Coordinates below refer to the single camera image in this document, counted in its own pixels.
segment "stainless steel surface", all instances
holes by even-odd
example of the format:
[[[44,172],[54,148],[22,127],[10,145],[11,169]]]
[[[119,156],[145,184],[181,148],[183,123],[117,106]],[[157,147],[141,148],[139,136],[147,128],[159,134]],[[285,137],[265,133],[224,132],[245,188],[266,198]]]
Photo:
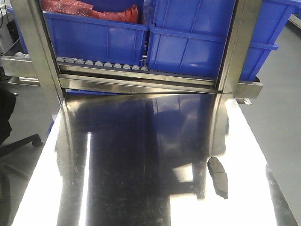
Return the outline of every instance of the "stainless steel surface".
[[[14,56],[3,56],[1,58],[4,73],[7,76],[36,78],[36,72],[32,61]]]
[[[35,70],[30,59],[14,57],[22,51],[20,41],[16,42],[10,51],[2,58],[7,75],[15,77],[36,78]],[[93,91],[119,93],[167,93],[167,92],[213,92],[215,81],[205,77],[182,74],[137,72],[115,68],[75,65],[59,62],[62,88],[86,89]],[[240,81],[234,95],[242,98],[257,98],[263,85],[259,80],[254,82]]]
[[[239,81],[234,92],[235,97],[257,98],[263,88],[263,84],[256,78],[256,81]]]
[[[139,78],[156,81],[168,81],[168,82],[180,82],[187,84],[198,84],[206,86],[214,86],[215,81],[210,78],[202,78],[193,75],[174,74],[174,73],[162,73],[162,72],[145,72],[145,71],[133,71],[133,70],[122,70],[116,68],[99,67],[91,65],[75,65],[68,63],[59,63],[62,73],[79,72],[86,74],[102,74],[112,75],[126,78]]]
[[[13,226],[295,226],[230,97],[67,96]],[[216,155],[227,200],[206,166],[215,103],[229,119]]]
[[[237,0],[216,89],[235,93],[262,0]]]
[[[292,14],[289,18],[289,20],[296,25],[297,27],[299,27],[301,29],[301,19],[298,18],[296,15]]]
[[[40,86],[40,82],[38,79],[25,78],[25,77],[11,77],[11,79],[8,82],[9,84]]]
[[[59,68],[40,2],[38,0],[11,0],[11,4],[50,113],[55,118],[63,101],[63,92],[58,81]]]
[[[113,93],[215,92],[213,88],[202,85],[173,84],[153,80],[131,81],[69,74],[61,74],[59,81],[63,88],[108,91]]]

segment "blue storage crate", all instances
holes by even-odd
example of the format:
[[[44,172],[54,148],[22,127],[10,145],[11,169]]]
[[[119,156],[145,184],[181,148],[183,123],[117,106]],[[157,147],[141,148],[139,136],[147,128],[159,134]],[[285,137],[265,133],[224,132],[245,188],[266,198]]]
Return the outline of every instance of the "blue storage crate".
[[[290,15],[301,7],[301,0],[264,0],[258,15],[252,41],[273,44]]]
[[[165,0],[156,1],[156,9],[158,9],[159,2],[165,2]],[[263,1],[241,80],[253,81],[255,79],[269,53],[278,49],[278,46],[274,43],[289,16],[297,7],[301,7],[301,0]],[[158,16],[158,12],[150,12],[150,15],[152,14],[155,17]],[[147,58],[149,68],[151,70],[216,78],[224,52],[226,28],[220,27],[221,30],[218,31],[217,27],[216,30],[214,26],[212,27],[211,30],[196,33],[189,30],[187,32],[179,31],[179,27],[175,24],[171,29],[159,28],[158,23],[152,24],[150,26],[151,34]]]
[[[143,13],[142,24],[53,12],[44,12],[44,16],[57,56],[142,65],[150,21],[147,10]],[[17,28],[24,52],[28,53],[18,23]]]
[[[157,27],[227,36],[235,0],[156,0]]]
[[[216,78],[225,39],[220,36],[177,32],[150,26],[147,62],[151,70]],[[252,81],[277,45],[251,42],[241,79]]]

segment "chair base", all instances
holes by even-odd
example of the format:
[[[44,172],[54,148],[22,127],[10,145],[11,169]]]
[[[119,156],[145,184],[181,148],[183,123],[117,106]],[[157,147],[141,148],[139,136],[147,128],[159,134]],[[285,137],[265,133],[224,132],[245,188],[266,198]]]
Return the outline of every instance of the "chair base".
[[[22,140],[19,140],[17,142],[14,142],[12,144],[6,145],[4,147],[0,147],[0,158],[13,152],[14,150],[28,144],[32,143],[34,147],[39,147],[43,145],[43,142],[41,141],[41,138],[38,134],[34,134],[30,137],[24,138]]]

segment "stainless steel frame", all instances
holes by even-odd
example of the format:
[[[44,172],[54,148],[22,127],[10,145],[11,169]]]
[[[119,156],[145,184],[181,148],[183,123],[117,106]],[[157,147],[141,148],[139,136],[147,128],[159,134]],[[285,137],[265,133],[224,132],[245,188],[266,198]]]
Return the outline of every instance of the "stainless steel frame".
[[[12,0],[11,4],[20,30],[26,40],[33,68],[54,119],[62,105],[64,96],[58,81],[59,68],[40,2],[38,0]]]
[[[18,49],[14,46],[15,50],[2,58],[5,73],[38,78],[53,117],[62,103],[65,88],[116,93],[220,92],[243,98],[257,98],[262,89],[259,81],[238,82],[262,0],[236,0],[217,81],[181,74],[57,64],[39,1],[11,1],[32,62],[13,57]]]
[[[292,14],[289,20],[301,29],[301,19],[299,19],[296,15]]]
[[[262,0],[237,0],[216,89],[221,93],[236,90],[249,50]]]

